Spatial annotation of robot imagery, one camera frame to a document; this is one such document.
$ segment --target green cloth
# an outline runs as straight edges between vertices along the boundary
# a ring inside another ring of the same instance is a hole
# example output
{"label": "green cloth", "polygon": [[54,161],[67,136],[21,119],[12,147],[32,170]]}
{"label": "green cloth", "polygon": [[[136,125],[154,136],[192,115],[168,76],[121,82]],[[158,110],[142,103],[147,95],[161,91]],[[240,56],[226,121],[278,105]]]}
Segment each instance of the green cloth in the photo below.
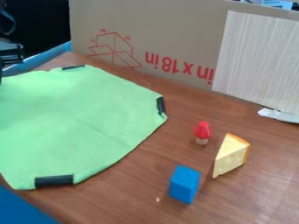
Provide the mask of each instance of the green cloth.
{"label": "green cloth", "polygon": [[36,71],[0,86],[0,172],[17,190],[35,178],[73,183],[131,152],[162,125],[160,94],[92,66]]}

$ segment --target red toy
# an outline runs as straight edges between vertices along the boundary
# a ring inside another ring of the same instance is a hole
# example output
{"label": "red toy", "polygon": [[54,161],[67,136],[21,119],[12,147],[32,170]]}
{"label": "red toy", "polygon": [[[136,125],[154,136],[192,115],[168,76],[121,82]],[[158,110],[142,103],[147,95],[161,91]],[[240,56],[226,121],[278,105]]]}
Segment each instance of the red toy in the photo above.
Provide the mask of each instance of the red toy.
{"label": "red toy", "polygon": [[200,122],[194,130],[196,142],[198,144],[205,145],[208,143],[209,138],[212,135],[210,125],[208,122]]}

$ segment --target wooden tabletop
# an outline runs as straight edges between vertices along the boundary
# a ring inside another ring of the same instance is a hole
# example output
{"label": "wooden tabletop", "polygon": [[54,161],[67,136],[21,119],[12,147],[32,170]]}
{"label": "wooden tabletop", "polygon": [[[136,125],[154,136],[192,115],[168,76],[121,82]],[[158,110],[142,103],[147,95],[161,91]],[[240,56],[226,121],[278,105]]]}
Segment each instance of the wooden tabletop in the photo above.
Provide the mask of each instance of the wooden tabletop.
{"label": "wooden tabletop", "polygon": [[[70,52],[38,69],[80,64],[162,94],[170,119],[105,171],[74,186],[17,192],[22,198],[63,223],[298,223],[298,125],[258,116],[261,106],[250,102]],[[212,126],[205,148],[194,143],[193,129],[201,120]],[[252,145],[247,163],[206,181],[190,206],[169,198],[174,167],[188,165],[205,178],[226,133]]]}

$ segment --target yellow cheese toy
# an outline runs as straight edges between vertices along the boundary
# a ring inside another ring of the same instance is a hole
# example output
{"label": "yellow cheese toy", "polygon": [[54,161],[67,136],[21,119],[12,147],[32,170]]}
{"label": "yellow cheese toy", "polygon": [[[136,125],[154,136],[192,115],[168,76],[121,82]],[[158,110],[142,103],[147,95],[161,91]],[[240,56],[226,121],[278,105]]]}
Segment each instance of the yellow cheese toy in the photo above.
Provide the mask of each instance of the yellow cheese toy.
{"label": "yellow cheese toy", "polygon": [[249,146],[243,139],[227,133],[215,159],[212,177],[215,179],[246,163]]}

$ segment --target cardboard box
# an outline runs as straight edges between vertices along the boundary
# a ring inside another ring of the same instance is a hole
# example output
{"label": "cardboard box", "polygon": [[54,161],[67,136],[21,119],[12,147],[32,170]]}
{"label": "cardboard box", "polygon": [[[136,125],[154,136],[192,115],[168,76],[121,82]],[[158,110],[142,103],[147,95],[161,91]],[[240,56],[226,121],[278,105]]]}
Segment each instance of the cardboard box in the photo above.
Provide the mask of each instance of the cardboard box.
{"label": "cardboard box", "polygon": [[299,13],[227,0],[69,0],[73,51],[211,89],[228,11]]}

